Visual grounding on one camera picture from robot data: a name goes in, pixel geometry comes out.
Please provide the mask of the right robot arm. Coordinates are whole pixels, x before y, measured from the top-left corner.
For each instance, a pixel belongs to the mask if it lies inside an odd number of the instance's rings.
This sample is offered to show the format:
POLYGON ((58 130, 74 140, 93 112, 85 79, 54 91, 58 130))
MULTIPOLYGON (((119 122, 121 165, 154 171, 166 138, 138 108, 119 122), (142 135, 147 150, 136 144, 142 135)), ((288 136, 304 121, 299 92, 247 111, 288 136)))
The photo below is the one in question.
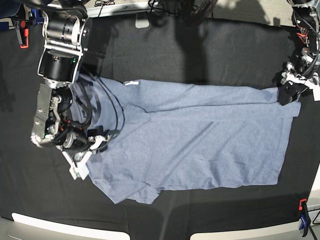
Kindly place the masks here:
POLYGON ((85 179, 88 160, 107 142, 92 129, 93 105, 79 80, 92 19, 84 0, 32 0, 29 5, 44 12, 44 50, 37 68, 44 82, 30 139, 39 148, 56 147, 72 177, 85 179))

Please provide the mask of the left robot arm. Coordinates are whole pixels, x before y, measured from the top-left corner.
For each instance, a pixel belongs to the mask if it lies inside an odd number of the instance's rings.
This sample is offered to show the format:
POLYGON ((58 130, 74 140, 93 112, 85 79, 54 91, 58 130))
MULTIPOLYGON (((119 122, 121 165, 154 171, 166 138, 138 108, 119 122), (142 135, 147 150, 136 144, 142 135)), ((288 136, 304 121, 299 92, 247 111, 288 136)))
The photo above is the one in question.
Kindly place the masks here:
POLYGON ((278 102, 285 106, 306 90, 311 90, 314 101, 320 100, 320 2, 318 0, 289 0, 292 23, 296 35, 304 44, 297 62, 287 62, 281 73, 278 102))

